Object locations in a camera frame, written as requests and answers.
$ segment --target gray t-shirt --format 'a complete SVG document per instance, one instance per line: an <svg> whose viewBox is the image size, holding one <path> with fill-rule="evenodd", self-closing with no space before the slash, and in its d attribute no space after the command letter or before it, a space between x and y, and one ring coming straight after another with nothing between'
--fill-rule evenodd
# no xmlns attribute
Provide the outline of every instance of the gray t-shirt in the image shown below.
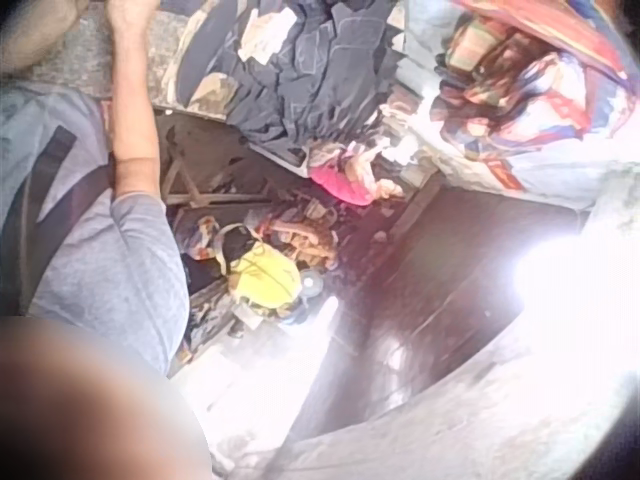
<svg viewBox="0 0 640 480"><path fill-rule="evenodd" d="M54 130L77 140L40 219L80 178L108 161L99 105L67 88L20 84L0 92L0 222ZM75 225L47 268L29 314L83 327L137 351L165 373L184 333L189 299L162 202L112 202L108 190Z"/></svg>

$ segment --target pile of clothes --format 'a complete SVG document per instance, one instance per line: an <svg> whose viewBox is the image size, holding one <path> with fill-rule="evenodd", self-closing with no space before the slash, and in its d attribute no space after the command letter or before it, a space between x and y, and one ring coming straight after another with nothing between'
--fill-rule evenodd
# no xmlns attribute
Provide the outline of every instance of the pile of clothes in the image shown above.
<svg viewBox="0 0 640 480"><path fill-rule="evenodd" d="M564 139L611 138L635 109L640 73L589 0L455 0L474 15L436 71L431 120L467 159L522 190L507 160Z"/></svg>
<svg viewBox="0 0 640 480"><path fill-rule="evenodd" d="M206 59L202 48L200 65L207 65L202 73L224 74L237 85L227 107L227 123L276 154L299 151L314 139L357 137L386 101L402 58L392 49L399 31L387 24L393 3L260 0L255 5L257 18L250 2L237 20L236 3L221 0L198 32L203 45L218 45ZM267 35L247 41L247 30L274 14L280 17L261 26ZM288 34L272 54L273 37L282 33L273 28L278 22ZM187 51L178 77L183 103L190 101L203 78L189 78L196 72L197 62L190 60L195 53L200 54ZM181 82L182 77L189 81Z"/></svg>

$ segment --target patterned cloth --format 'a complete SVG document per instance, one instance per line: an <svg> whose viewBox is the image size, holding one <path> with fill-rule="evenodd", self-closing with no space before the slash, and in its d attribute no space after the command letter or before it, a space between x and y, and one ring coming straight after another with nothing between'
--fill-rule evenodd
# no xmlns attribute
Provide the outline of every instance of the patterned cloth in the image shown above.
<svg viewBox="0 0 640 480"><path fill-rule="evenodd" d="M456 1L489 18L460 28L441 59L431 120L506 188L521 189L509 157L587 133L610 137L633 112L637 70L566 3ZM617 35L610 26L607 34Z"/></svg>

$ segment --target dark floor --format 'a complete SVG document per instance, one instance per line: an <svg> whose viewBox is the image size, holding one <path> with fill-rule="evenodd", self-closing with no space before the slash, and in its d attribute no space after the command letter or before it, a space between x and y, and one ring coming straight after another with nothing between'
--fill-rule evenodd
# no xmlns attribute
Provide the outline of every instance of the dark floor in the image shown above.
<svg viewBox="0 0 640 480"><path fill-rule="evenodd" d="M455 370L521 312L518 260L577 232L560 207L445 189L338 331L290 437L311 438L380 416Z"/></svg>

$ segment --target backpack strap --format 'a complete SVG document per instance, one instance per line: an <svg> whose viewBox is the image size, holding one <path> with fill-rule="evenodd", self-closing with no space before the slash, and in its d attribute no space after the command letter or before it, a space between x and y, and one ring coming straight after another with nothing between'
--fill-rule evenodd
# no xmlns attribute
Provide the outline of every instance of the backpack strap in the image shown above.
<svg viewBox="0 0 640 480"><path fill-rule="evenodd" d="M0 237L0 314L25 315L51 259L75 224L109 188L109 168L77 182L38 222L44 201L77 137L64 127L36 158L16 193Z"/></svg>

